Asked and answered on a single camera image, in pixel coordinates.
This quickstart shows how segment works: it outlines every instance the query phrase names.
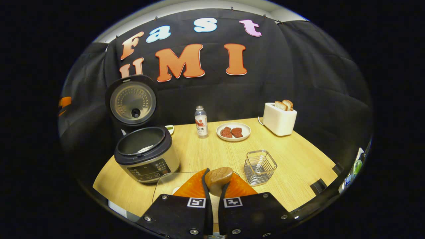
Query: wire basket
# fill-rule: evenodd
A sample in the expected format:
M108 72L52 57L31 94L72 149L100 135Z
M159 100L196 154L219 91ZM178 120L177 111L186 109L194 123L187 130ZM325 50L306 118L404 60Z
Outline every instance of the wire basket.
M266 183L278 167L266 150L248 152L244 171L249 185L258 186Z

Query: toaster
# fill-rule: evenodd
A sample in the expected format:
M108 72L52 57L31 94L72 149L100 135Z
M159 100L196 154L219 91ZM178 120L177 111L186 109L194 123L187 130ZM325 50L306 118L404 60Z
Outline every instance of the toaster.
M284 111L275 106L275 103L264 105L263 124L277 136L292 134L297 111Z

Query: table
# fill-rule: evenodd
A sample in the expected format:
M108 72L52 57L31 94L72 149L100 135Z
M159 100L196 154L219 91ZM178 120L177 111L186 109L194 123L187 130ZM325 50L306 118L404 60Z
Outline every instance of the table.
M240 142L220 139L215 132L216 128L227 122L248 125L251 135ZM265 149L278 167L266 184L255 186L254 189L258 193L270 192L288 211L315 197L310 188L311 184L321 178L329 185L337 177L332 170L335 166L332 160L301 135L293 131L289 136L276 136L267 127L260 125L257 118L209 122L208 133L207 138L200 139L194 123L175 125L172 138L177 157L180 159L179 172L231 167L246 179L246 153ZM155 187L155 184L145 185L130 178L116 163L114 156L104 165L93 184L93 188L105 198L138 216L142 216L152 204ZM217 208L217 198L211 198L213 209ZM216 210L214 223L214 231L218 232Z

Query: bolt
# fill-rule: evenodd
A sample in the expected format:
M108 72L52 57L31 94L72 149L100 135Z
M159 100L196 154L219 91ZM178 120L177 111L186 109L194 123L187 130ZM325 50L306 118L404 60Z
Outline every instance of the bolt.
M199 233L199 231L198 231L198 230L196 230L196 229L192 229L192 230L190 230L189 232L190 232L190 234L192 234L192 235L197 235L197 234Z

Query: plastic bottle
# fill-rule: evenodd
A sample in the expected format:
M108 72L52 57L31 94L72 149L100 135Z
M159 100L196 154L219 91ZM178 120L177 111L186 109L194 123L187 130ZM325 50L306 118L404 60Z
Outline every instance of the plastic bottle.
M205 112L204 107L201 105L196 107L195 124L198 137L201 139L208 137L207 113Z

